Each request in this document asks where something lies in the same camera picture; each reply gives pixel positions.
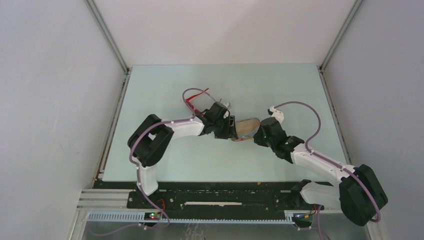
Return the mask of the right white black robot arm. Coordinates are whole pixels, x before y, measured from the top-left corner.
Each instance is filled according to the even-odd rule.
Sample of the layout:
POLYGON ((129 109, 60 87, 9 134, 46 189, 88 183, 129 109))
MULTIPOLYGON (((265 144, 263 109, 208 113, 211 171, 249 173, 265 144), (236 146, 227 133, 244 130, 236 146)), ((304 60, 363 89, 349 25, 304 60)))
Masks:
POLYGON ((330 185, 303 180, 291 194, 291 204, 304 209, 309 204, 340 209, 354 224, 376 222, 388 197, 375 172, 368 165, 343 164, 307 148, 305 141, 289 136, 275 117, 260 122, 254 143, 268 147, 279 158, 324 177, 330 185))

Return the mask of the brown plaid glasses case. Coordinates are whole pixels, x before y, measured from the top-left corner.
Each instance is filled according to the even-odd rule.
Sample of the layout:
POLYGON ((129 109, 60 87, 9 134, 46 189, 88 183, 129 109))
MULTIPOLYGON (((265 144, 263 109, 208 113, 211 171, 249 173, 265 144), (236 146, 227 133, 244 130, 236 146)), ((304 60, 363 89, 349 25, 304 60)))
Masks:
POLYGON ((241 142, 252 139, 260 127, 261 121, 258 118, 249 118, 235 122, 235 134, 231 140, 241 142))

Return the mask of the red sunglasses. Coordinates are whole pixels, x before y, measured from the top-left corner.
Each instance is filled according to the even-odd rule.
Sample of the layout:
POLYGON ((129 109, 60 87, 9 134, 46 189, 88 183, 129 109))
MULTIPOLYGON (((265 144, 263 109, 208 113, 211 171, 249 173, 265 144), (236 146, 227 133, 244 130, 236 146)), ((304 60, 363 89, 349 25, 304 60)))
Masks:
POLYGON ((210 89, 209 87, 205 88, 204 90, 200 91, 200 93, 191 95, 189 97, 185 97, 185 94, 183 94, 183 99, 184 99, 185 103, 187 103, 188 107, 190 109, 192 109, 196 114, 201 113, 201 111, 193 105, 192 100, 197 98, 200 95, 207 93, 209 89, 210 89))

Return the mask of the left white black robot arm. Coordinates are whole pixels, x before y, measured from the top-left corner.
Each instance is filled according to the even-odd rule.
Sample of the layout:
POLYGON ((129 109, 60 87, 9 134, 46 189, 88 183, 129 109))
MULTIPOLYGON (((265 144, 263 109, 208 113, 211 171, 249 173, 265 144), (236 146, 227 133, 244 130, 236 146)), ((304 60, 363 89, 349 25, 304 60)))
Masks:
POLYGON ((224 140, 237 136, 235 117, 218 101, 204 111, 192 110, 189 118, 163 120, 156 114, 146 117, 127 141, 130 148, 128 158, 136 168, 136 187, 141 191, 138 201, 145 208, 153 208, 158 202, 155 192, 159 188, 156 165, 170 142, 211 133, 216 139, 224 140))

